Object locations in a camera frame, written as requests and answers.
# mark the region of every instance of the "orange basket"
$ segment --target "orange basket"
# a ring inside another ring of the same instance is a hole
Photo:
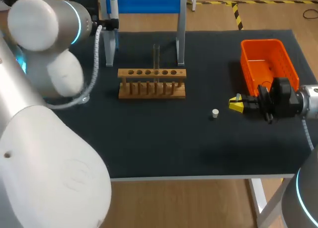
[[[250,95],[258,96],[258,85],[269,91],[274,77],[287,77],[294,90],[298,90],[298,75],[280,40],[244,40],[241,48],[240,64]]]

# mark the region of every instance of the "wooden test tube rack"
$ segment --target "wooden test tube rack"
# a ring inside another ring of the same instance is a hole
[[[119,99],[182,99],[185,98],[186,69],[118,69],[122,79]],[[127,82],[126,78],[149,78],[152,82]]]

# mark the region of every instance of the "table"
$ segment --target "table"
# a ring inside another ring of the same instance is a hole
[[[113,181],[253,178],[256,210],[266,205],[261,177],[292,177],[310,154],[298,118],[268,125],[228,109],[236,93],[247,93],[240,68],[244,39],[280,39],[300,78],[316,84],[290,30],[187,32],[185,100],[118,100],[118,68],[152,68],[152,48],[160,43],[160,68],[176,68],[175,33],[120,33],[114,67],[100,74],[90,101],[57,115],[105,161]],[[90,78],[93,39],[71,51]],[[212,109],[220,111],[215,121]],[[308,122],[309,132],[318,121]],[[318,135],[311,133],[313,144]]]

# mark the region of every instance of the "floor tape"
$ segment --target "floor tape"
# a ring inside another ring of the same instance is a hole
[[[234,13],[235,19],[237,21],[238,29],[239,30],[244,30],[244,27],[243,27],[243,24],[242,24],[242,20],[241,20],[240,15],[239,15],[238,4],[237,3],[232,3],[232,9],[233,9],[233,13]]]
[[[219,0],[219,1],[199,1],[196,4],[227,4],[232,3],[318,3],[318,0]]]

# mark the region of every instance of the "black cable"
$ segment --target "black cable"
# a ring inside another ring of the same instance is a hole
[[[263,83],[261,85],[263,85],[265,82],[269,83],[269,84],[272,84],[270,81],[263,81]]]
[[[318,14],[318,11],[315,10],[315,9],[313,9],[313,8],[307,9],[307,10],[305,10],[305,12],[303,13],[303,17],[304,17],[305,19],[315,19],[315,18],[318,18],[318,16],[316,16],[316,17],[307,17],[307,16],[305,16],[305,13],[308,12],[308,11],[313,11],[313,12],[316,12],[316,13]]]

